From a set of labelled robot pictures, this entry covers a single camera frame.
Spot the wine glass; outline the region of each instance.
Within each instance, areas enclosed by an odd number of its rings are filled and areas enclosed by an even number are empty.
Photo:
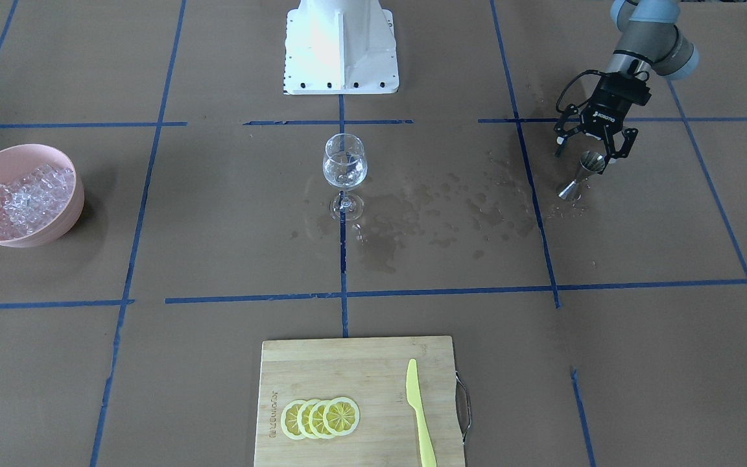
[[[345,221],[358,219],[362,215],[364,202],[350,190],[359,186],[368,174],[368,160],[365,159],[362,141],[350,133],[331,136],[324,145],[322,171],[328,183],[342,190],[330,202],[330,215],[333,219],[340,219],[341,213],[344,213]]]

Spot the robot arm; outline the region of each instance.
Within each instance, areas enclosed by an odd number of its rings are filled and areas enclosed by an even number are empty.
[[[651,97],[646,81],[650,70],[669,80],[691,74],[699,63],[699,53],[676,27],[678,0],[615,0],[610,9],[622,38],[613,52],[607,71],[587,70],[564,88],[555,110],[561,114],[554,131],[558,134],[559,156],[569,137],[578,133],[604,142],[604,172],[611,159],[627,157],[638,136],[635,128],[625,128],[624,118],[633,104],[644,106]],[[560,109],[563,95],[580,77],[599,76],[593,94],[578,104]],[[570,117],[579,115],[580,124],[566,130]],[[614,136],[622,133],[623,143],[616,149]]]

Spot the sliced lemon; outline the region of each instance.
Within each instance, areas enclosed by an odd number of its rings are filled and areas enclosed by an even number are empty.
[[[302,399],[290,402],[285,406],[284,411],[281,412],[281,431],[287,435],[291,440],[302,440],[305,435],[299,429],[299,423],[297,422],[297,416],[299,415],[299,409],[302,408],[302,404],[305,403]]]
[[[337,397],[324,410],[324,427],[336,437],[350,435],[359,424],[359,406],[350,397]]]
[[[298,425],[299,431],[305,435],[305,438],[311,438],[311,440],[317,440],[319,437],[313,434],[311,429],[311,410],[313,406],[321,402],[321,399],[310,399],[302,404],[299,408],[299,413],[296,414],[296,425]]]
[[[327,427],[324,426],[324,411],[326,411],[328,406],[332,403],[333,401],[319,402],[311,408],[311,413],[307,416],[307,421],[309,426],[311,426],[311,431],[313,431],[313,434],[316,435],[316,437],[322,438],[322,440],[330,440],[330,438],[336,437],[336,435],[330,433]]]

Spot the metal jigger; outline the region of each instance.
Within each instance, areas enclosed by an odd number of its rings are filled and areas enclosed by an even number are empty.
[[[589,150],[581,154],[581,162],[578,170],[575,171],[575,178],[568,184],[558,186],[558,198],[564,201],[576,201],[581,198],[578,192],[581,189],[581,182],[587,180],[592,174],[598,174],[605,168],[604,156],[595,151]]]

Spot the cutting board handle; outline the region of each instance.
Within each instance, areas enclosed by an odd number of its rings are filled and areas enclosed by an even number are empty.
[[[460,372],[457,372],[457,370],[454,370],[454,378],[457,380],[457,388],[462,390],[463,393],[463,400],[466,403],[466,426],[463,426],[463,417],[460,415],[462,411],[460,411],[460,398],[455,398],[455,403],[457,407],[457,422],[460,423],[460,432],[463,434],[463,447],[466,447],[466,437],[469,435],[469,430],[471,429],[471,397],[469,397],[469,390],[466,388],[466,384],[463,383],[463,380],[460,379]]]

